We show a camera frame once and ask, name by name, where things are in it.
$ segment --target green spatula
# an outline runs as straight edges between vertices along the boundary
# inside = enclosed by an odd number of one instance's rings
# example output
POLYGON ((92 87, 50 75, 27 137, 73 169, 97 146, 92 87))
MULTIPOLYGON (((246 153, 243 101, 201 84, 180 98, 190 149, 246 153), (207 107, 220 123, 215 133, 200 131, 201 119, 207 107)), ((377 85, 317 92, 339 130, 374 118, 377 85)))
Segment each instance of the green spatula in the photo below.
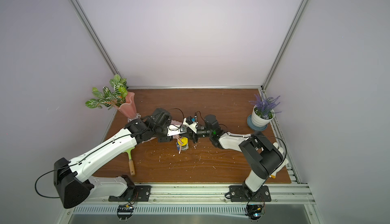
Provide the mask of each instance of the green spatula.
POLYGON ((135 169, 134 169, 134 162, 133 162, 133 160, 131 159, 130 151, 131 151, 132 149, 134 149, 134 148, 135 148, 135 147, 130 148, 130 149, 124 151, 124 152, 126 152, 126 153, 129 154, 129 168, 130 168, 130 175, 132 175, 132 176, 135 175, 135 169))

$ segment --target artificial plant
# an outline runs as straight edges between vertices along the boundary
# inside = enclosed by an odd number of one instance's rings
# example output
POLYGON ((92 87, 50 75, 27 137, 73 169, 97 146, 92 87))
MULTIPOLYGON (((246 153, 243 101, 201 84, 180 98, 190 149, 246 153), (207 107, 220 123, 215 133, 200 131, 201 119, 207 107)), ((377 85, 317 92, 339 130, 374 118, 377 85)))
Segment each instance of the artificial plant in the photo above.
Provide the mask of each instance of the artificial plant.
POLYGON ((277 103, 276 101, 279 99, 280 96, 273 98, 273 97, 266 97, 265 94, 260 91, 260 95, 257 94, 255 95, 256 100, 251 100, 249 101, 252 105, 255 105, 256 107, 254 108, 256 115, 261 117, 262 119, 271 119, 273 117, 272 115, 272 109, 274 109, 277 105, 280 104, 277 103))
POLYGON ((122 79, 119 74, 115 74, 114 78, 110 80, 110 85, 114 88, 113 92, 107 86, 103 87, 103 93, 97 88, 92 88, 92 94, 98 99, 90 99, 85 102, 85 105, 89 108, 102 108, 102 105, 104 105, 110 110, 112 107, 118 108, 125 103, 127 96, 126 79, 122 79))

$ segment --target wooden tabletop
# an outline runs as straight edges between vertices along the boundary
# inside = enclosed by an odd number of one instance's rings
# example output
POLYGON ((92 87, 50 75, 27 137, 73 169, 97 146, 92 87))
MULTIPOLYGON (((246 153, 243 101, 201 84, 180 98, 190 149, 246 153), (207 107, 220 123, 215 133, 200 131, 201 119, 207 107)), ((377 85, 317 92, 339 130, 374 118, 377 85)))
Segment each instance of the wooden tabletop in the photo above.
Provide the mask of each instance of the wooden tabletop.
MULTIPOLYGON (((194 116, 196 111, 214 114, 219 123, 225 124, 234 134, 250 134, 252 129, 246 124, 253 106, 255 89, 172 89, 172 90, 132 90, 137 112, 142 116, 151 115, 161 107, 163 109, 180 108, 184 116, 194 116)), ((172 119, 182 120, 179 110, 170 110, 172 119)), ((117 112, 107 134, 112 137, 124 125, 127 118, 117 112)), ((268 125, 263 131, 265 136, 274 136, 268 125)), ((131 151, 135 166, 135 183, 149 182, 190 182, 190 183, 242 183, 249 175, 250 167, 241 152, 232 149, 215 148, 208 138, 198 140, 195 145, 188 142, 189 149, 180 154, 176 140, 158 143, 157 139, 138 144, 131 151)), ((128 155, 122 153, 94 173, 97 177, 130 176, 128 155)), ((267 183, 291 183, 287 169, 278 172, 275 179, 267 183)))

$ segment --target pink vase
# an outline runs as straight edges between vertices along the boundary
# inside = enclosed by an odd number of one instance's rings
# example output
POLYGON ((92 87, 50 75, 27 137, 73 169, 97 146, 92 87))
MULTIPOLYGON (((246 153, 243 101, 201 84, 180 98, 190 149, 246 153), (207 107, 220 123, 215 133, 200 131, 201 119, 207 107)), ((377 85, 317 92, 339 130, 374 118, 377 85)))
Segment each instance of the pink vase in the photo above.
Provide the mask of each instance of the pink vase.
POLYGON ((137 109, 135 109, 134 93, 128 92, 126 96, 126 102, 117 108, 127 118, 135 119, 137 117, 137 109))

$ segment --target green striped leaves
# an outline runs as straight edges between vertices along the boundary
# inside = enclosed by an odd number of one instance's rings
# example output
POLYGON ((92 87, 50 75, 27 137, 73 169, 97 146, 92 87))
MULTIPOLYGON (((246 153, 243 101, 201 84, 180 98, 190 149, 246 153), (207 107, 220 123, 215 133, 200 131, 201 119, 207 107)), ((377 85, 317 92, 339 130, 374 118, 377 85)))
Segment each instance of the green striped leaves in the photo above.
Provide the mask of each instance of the green striped leaves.
POLYGON ((103 87, 103 93, 97 88, 92 88, 92 94, 98 99, 90 99, 85 103, 89 108, 102 108, 102 105, 111 109, 113 106, 120 106, 126 102, 127 82, 126 79, 122 79, 119 74, 115 74, 114 78, 110 80, 110 85, 114 88, 111 92, 107 86, 103 87))
POLYGON ((89 101, 85 102, 85 105, 88 108, 96 108, 96 107, 98 107, 99 102, 96 99, 90 99, 89 101))

